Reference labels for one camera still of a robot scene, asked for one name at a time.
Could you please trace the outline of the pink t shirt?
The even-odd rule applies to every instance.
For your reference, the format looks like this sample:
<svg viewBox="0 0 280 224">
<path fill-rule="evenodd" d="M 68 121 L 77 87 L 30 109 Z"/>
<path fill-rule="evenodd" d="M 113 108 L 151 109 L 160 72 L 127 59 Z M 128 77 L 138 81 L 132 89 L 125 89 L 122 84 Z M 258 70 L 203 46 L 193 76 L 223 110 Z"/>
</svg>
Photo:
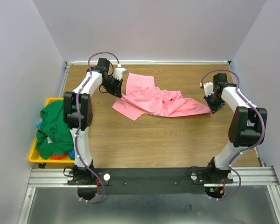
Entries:
<svg viewBox="0 0 280 224">
<path fill-rule="evenodd" d="M 136 121 L 143 114 L 158 117 L 185 117 L 210 113 L 208 106 L 192 98 L 184 98 L 180 91 L 161 90 L 154 77 L 129 73 L 126 93 L 112 108 Z"/>
</svg>

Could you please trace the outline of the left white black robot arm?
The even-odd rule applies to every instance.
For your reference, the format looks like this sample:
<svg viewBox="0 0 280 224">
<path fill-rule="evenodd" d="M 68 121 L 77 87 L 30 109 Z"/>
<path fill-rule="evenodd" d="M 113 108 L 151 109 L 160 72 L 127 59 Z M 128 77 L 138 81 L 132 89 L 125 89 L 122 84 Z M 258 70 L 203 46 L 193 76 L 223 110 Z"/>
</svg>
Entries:
<svg viewBox="0 0 280 224">
<path fill-rule="evenodd" d="M 103 183 L 91 169 L 93 162 L 89 147 L 89 128 L 93 120 L 91 97 L 99 87 L 103 87 L 107 93 L 115 97 L 122 97 L 122 77 L 127 69 L 121 66 L 119 59 L 116 62 L 117 67 L 109 74 L 111 62 L 108 59 L 99 58 L 94 67 L 88 61 L 88 69 L 81 84 L 63 95 L 63 119 L 72 135 L 75 150 L 73 173 L 83 184 L 90 184 L 94 179 Z"/>
</svg>

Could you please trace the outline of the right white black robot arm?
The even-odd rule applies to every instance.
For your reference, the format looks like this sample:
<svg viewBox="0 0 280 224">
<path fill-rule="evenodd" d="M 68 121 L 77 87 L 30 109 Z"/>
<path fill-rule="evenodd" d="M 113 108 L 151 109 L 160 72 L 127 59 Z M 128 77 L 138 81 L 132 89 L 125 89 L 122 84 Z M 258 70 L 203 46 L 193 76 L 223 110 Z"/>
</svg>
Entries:
<svg viewBox="0 0 280 224">
<path fill-rule="evenodd" d="M 233 111 L 228 131 L 229 141 L 217 156 L 208 163 L 203 177 L 211 183 L 221 179 L 231 179 L 233 164 L 246 151 L 255 148 L 264 141 L 267 110 L 257 107 L 241 92 L 239 82 L 230 83 L 226 70 L 217 70 L 212 82 L 200 82 L 204 90 L 204 100 L 211 113 L 216 113 L 225 105 Z"/>
</svg>

